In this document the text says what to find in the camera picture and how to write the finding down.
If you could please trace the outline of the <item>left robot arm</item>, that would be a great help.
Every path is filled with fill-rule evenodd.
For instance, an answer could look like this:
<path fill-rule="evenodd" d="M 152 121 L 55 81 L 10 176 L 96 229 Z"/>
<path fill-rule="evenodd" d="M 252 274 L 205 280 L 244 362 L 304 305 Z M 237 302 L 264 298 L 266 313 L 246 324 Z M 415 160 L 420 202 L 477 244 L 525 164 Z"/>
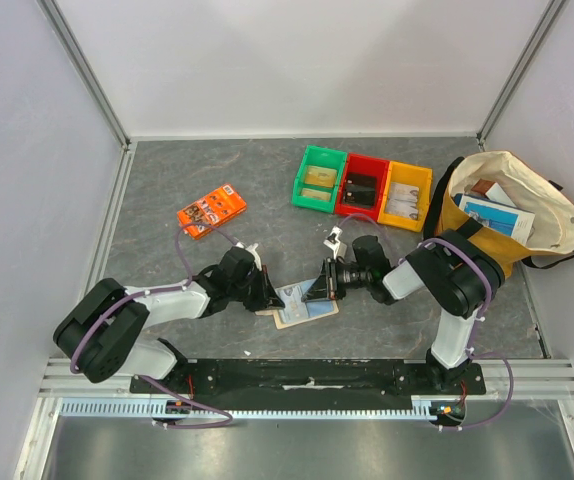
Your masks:
<path fill-rule="evenodd" d="M 285 308 L 253 245 L 231 247 L 219 263 L 178 283 L 126 287 L 105 278 L 56 327 L 53 341 L 69 358 L 70 371 L 94 384 L 125 365 L 143 366 L 157 386 L 173 393 L 186 384 L 186 367 L 165 346 L 140 349 L 141 332 L 170 321 L 206 318 L 232 302 L 253 313 Z"/>

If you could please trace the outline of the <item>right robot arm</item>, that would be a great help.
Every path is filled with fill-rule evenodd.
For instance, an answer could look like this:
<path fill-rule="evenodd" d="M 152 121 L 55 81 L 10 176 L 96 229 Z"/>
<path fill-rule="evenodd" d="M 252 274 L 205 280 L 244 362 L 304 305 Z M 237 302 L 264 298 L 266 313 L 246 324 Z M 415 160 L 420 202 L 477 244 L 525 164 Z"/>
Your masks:
<path fill-rule="evenodd" d="M 436 337 L 426 354 L 425 381 L 434 392 L 450 392 L 471 362 L 474 322 L 480 321 L 505 282 L 499 264 L 454 230 L 430 238 L 392 265 L 375 235 L 352 242 L 354 259 L 336 252 L 303 293 L 306 303 L 343 299 L 364 288 L 381 304 L 392 305 L 424 288 L 441 308 Z"/>

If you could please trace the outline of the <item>beige card holder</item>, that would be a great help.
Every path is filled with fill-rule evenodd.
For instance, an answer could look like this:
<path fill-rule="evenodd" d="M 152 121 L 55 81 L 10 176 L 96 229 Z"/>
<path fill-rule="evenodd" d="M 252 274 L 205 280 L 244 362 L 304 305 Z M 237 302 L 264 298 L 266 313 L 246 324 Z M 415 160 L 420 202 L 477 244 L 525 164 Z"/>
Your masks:
<path fill-rule="evenodd" d="M 276 328 L 281 330 L 338 314 L 339 308 L 336 301 L 304 302 L 302 300 L 302 295 L 313 283 L 314 279 L 309 279 L 277 288 L 276 292 L 285 307 L 258 311 L 256 315 L 271 317 Z"/>

